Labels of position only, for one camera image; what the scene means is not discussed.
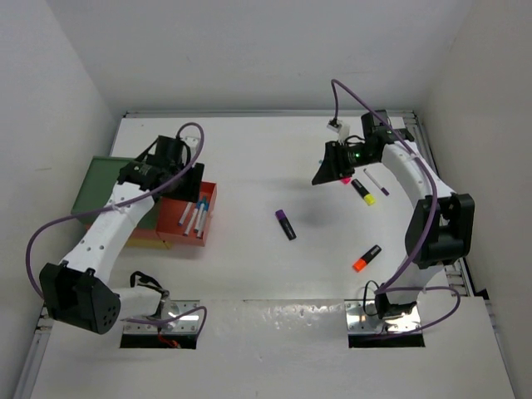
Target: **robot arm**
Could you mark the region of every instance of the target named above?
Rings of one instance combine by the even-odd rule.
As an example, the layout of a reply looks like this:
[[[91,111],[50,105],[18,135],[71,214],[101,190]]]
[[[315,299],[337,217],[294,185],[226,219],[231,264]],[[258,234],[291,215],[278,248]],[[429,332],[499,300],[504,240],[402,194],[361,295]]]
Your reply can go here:
[[[155,153],[149,154],[155,145]],[[79,244],[59,264],[47,264],[39,274],[48,313],[56,320],[94,333],[109,331],[116,320],[158,317],[168,292],[153,283],[111,290],[107,287],[116,258],[140,220],[161,197],[197,202],[204,165],[197,163],[167,189],[149,195],[191,162],[191,149],[179,138],[160,136],[121,169],[107,206]],[[144,199],[125,206],[141,195]]]
[[[379,114],[387,119],[385,111],[379,111]],[[400,129],[398,132],[404,140],[410,141],[409,146],[414,150],[414,155],[372,114],[362,117],[363,143],[347,144],[345,141],[348,133],[342,122],[331,121],[329,126],[338,131],[339,140],[326,143],[325,156],[313,179],[313,185],[340,180],[351,176],[358,166],[382,162],[396,176],[414,207],[405,236],[407,254],[412,253],[421,237],[432,200],[430,181],[421,170],[418,160],[425,165],[436,182],[437,206],[429,234],[410,267],[387,287],[419,289],[390,293],[379,293],[377,290],[375,304],[379,318],[394,318],[402,313],[409,313],[416,305],[420,290],[432,277],[444,265],[452,264],[469,253],[475,203],[470,195],[458,195],[440,180],[419,155],[414,138],[408,130]],[[448,223],[440,226],[440,217]]]

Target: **gray wall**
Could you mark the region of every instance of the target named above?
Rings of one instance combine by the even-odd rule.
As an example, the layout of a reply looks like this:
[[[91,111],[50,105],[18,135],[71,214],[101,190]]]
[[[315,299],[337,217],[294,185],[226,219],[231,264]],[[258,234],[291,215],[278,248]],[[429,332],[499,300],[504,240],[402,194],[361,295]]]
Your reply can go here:
[[[117,121],[44,0],[5,2],[0,43],[0,397],[8,398],[42,305],[24,271],[26,243],[68,213]],[[80,232],[72,223],[45,233],[32,257],[36,273]]]
[[[510,376],[532,397],[532,2],[477,2],[426,104],[441,174],[475,197],[468,257],[494,304]]]
[[[332,77],[374,106],[412,108],[472,3],[47,1],[120,111],[330,109]]]

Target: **pen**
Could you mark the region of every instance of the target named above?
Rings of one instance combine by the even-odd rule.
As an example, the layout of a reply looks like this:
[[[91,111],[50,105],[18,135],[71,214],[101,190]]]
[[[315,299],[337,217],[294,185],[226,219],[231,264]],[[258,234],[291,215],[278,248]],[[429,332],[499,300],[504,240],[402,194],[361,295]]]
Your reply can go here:
[[[384,195],[386,195],[386,196],[390,195],[388,190],[386,190],[384,187],[379,185],[379,183],[375,180],[375,178],[373,176],[370,175],[370,173],[367,171],[367,169],[364,169],[364,173],[366,174],[367,177],[369,177],[369,180],[371,180],[373,182],[373,184],[376,185],[377,188],[384,193]]]
[[[189,235],[190,231],[192,230],[192,226],[194,225],[194,220],[196,219],[196,215],[198,214],[198,210],[200,209],[201,201],[196,204],[196,207],[194,208],[194,212],[192,212],[192,217],[190,218],[189,224],[186,226],[186,230],[183,233],[184,236]]]
[[[192,203],[189,202],[187,205],[186,205],[186,208],[185,210],[183,211],[183,214],[181,215],[181,219],[180,221],[178,222],[178,226],[182,226],[183,223],[185,222],[186,220],[186,217],[188,216],[189,212],[190,212],[190,208],[192,208]]]
[[[203,234],[203,229],[205,227],[205,224],[207,223],[207,214],[209,212],[209,204],[205,203],[205,209],[203,209],[203,214],[201,215],[201,224],[199,226],[198,233],[196,235],[196,238],[201,238],[201,235]]]
[[[203,209],[206,203],[207,203],[207,197],[204,196],[201,199],[201,205],[199,206],[199,210],[198,210],[198,217],[196,218],[196,226],[194,227],[195,233],[197,233],[200,230],[201,218],[203,217]]]

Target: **red box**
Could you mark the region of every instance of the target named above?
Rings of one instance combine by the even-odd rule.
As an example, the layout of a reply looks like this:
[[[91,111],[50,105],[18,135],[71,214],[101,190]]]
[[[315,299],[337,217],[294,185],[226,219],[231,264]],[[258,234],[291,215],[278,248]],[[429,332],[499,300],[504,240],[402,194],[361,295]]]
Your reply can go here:
[[[190,231],[190,235],[183,235],[189,224],[190,218],[192,217],[194,208],[190,209],[184,224],[179,226],[178,222],[188,203],[184,201],[176,201],[175,199],[163,198],[161,200],[162,204],[160,207],[159,219],[157,220],[157,227],[155,228],[160,239],[174,244],[205,246],[207,235],[209,234],[212,213],[214,211],[214,203],[216,202],[216,183],[203,181],[201,182],[201,188],[199,191],[199,199],[201,200],[203,197],[207,197],[207,203],[209,203],[203,235],[200,238],[197,238],[193,229]]]

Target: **purple highlighter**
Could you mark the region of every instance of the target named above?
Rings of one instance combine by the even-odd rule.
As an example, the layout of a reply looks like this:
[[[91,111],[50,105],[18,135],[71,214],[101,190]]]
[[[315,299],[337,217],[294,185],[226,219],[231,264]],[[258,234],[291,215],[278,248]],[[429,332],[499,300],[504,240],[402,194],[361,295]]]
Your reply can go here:
[[[277,212],[275,212],[275,216],[277,217],[279,224],[281,224],[281,227],[283,228],[283,231],[288,237],[288,239],[290,241],[292,241],[293,239],[296,239],[296,234],[294,233],[292,229],[292,225],[288,221],[288,218],[286,217],[286,214],[284,214],[283,210],[280,209]]]

